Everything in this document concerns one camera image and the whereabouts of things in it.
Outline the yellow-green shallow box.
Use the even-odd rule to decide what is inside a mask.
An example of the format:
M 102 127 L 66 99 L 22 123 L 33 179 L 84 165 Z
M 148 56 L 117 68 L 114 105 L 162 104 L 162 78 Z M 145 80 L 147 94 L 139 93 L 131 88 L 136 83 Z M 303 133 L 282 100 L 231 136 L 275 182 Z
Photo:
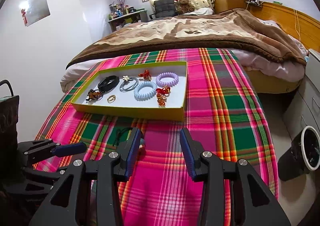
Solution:
M 138 75 L 149 70 L 151 81 Z M 71 103 L 78 112 L 131 118 L 183 121 L 188 68 L 184 61 L 147 63 L 100 70 L 76 92 Z M 168 86 L 164 108 L 156 89 Z

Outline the cluttered wooden desk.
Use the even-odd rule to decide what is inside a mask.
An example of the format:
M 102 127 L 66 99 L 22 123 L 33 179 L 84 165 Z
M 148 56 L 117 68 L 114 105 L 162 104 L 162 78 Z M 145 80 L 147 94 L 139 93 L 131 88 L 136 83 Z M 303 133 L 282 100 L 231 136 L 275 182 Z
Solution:
M 127 24 L 146 23 L 149 21 L 148 12 L 144 8 L 135 9 L 134 7 L 117 8 L 108 15 L 108 23 L 111 31 L 117 31 Z

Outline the white pillow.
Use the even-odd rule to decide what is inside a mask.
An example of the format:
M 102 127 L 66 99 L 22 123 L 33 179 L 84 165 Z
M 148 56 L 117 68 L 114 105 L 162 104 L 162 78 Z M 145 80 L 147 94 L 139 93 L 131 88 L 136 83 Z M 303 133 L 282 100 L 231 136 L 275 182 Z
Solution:
M 198 10 L 185 13 L 185 15 L 196 15 L 196 16 L 204 16 L 204 15 L 213 15 L 214 11 L 211 8 L 199 8 Z

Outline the silver wall poster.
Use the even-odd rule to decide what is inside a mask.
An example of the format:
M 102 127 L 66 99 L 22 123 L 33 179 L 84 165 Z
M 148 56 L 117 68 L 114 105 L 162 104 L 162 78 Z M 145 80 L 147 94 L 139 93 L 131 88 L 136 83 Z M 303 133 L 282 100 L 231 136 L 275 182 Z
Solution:
M 47 0 L 25 0 L 20 2 L 19 9 L 26 27 L 50 16 Z

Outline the teddy bear with santa hat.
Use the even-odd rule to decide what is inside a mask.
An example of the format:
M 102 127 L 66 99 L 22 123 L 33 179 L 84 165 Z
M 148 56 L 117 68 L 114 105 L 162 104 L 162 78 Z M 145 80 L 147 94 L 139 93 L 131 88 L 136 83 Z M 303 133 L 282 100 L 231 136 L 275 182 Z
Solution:
M 195 11 L 194 6 L 190 0 L 174 0 L 178 15 L 183 15 Z

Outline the red gold tassel ornament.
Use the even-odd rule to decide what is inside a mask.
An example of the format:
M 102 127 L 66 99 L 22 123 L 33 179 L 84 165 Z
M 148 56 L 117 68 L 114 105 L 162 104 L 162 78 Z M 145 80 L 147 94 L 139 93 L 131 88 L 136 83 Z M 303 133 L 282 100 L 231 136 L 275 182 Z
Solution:
M 157 103 L 161 108 L 165 107 L 167 98 L 170 96 L 170 93 L 171 93 L 171 88 L 168 86 L 156 89 Z

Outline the small red knot ornament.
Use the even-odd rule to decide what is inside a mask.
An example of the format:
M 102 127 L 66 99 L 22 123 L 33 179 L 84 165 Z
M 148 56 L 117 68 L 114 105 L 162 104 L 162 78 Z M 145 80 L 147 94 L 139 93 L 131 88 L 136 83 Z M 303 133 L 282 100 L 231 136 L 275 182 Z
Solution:
M 150 75 L 149 70 L 144 70 L 144 72 L 140 73 L 138 76 L 144 81 L 151 81 L 152 80 L 152 76 Z

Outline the wooden headboard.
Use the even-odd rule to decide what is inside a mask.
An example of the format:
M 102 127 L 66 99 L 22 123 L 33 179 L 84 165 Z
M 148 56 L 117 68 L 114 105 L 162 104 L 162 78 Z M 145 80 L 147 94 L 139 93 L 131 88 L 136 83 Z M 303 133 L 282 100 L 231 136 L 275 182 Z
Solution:
M 276 22 L 285 33 L 298 39 L 307 50 L 319 52 L 320 24 L 315 18 L 271 2 L 263 2 L 261 7 L 249 6 L 249 11 L 261 20 Z

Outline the pink plaid cloth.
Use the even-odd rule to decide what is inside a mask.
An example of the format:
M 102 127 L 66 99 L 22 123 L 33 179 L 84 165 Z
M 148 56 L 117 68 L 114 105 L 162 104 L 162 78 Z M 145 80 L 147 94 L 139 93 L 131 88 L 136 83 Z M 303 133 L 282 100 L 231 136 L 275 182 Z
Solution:
M 100 70 L 133 64 L 187 62 L 185 120 L 118 118 L 77 112 L 71 99 Z M 61 99 L 42 126 L 38 139 L 59 143 L 83 141 L 85 159 L 100 159 L 116 139 L 138 127 L 146 153 L 133 175 L 119 184 L 125 225 L 195 225 L 202 184 L 194 183 L 187 165 L 191 147 L 235 162 L 245 159 L 271 192 L 278 194 L 276 154 L 267 119 L 248 76 L 235 55 L 222 49 L 181 49 L 117 57 L 97 64 Z

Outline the black white trash bin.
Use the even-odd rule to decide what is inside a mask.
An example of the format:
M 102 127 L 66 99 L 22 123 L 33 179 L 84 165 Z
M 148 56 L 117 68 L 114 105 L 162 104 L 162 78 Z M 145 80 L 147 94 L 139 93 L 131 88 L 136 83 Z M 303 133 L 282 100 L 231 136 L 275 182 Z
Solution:
M 319 168 L 319 134 L 306 126 L 291 142 L 291 147 L 278 160 L 278 176 L 288 181 Z

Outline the grey bedside drawer cabinet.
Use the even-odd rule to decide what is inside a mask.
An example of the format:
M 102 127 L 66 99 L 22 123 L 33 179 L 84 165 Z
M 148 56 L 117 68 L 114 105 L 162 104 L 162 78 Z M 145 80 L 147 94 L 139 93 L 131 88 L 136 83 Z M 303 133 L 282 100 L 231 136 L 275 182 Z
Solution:
M 320 118 L 320 61 L 319 52 L 309 50 L 305 76 L 293 100 L 283 115 L 284 124 L 291 138 L 295 138 L 306 126 L 319 131 Z

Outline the white bed sheet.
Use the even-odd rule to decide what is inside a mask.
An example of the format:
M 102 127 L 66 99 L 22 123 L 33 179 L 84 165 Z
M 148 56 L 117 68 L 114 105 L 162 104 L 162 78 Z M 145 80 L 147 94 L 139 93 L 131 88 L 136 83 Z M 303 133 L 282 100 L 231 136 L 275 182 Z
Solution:
M 267 21 L 263 21 L 260 19 L 258 20 L 263 24 L 280 28 L 279 26 L 275 24 L 270 24 Z M 296 43 L 301 53 L 305 57 L 306 52 L 305 52 L 304 46 L 298 40 L 291 37 L 290 35 L 289 37 Z M 230 49 L 238 58 L 238 61 L 242 66 L 247 67 L 250 70 L 260 71 L 264 75 L 276 77 L 292 83 L 298 82 L 304 77 L 304 71 L 305 71 L 306 65 L 302 65 L 294 62 L 275 63 L 253 52 L 233 49 L 233 48 L 223 48 L 223 49 Z M 68 64 L 66 67 L 66 72 L 60 81 L 60 86 L 62 91 L 67 92 L 76 83 L 76 81 L 79 80 L 80 77 L 83 76 L 89 69 L 91 69 L 98 62 L 106 59 L 112 59 L 112 58 L 88 60 L 85 62 L 74 64 L 72 66 L 69 66 Z

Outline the brown fleece blanket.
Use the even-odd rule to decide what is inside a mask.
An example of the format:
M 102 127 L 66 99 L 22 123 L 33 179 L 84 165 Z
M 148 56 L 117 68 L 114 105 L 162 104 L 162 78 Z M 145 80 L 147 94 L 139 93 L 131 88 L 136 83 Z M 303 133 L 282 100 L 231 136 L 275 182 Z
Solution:
M 215 15 L 178 15 L 134 23 L 86 47 L 69 66 L 88 60 L 172 49 L 233 48 L 275 62 L 306 65 L 296 43 L 282 29 L 263 24 L 248 10 Z

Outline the dark grey chair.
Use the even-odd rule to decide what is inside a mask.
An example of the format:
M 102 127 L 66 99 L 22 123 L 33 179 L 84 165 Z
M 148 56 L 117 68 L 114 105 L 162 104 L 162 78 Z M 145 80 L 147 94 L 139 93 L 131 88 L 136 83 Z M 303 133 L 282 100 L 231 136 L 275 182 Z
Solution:
M 149 15 L 151 20 L 178 15 L 174 0 L 155 0 L 154 9 L 155 12 Z

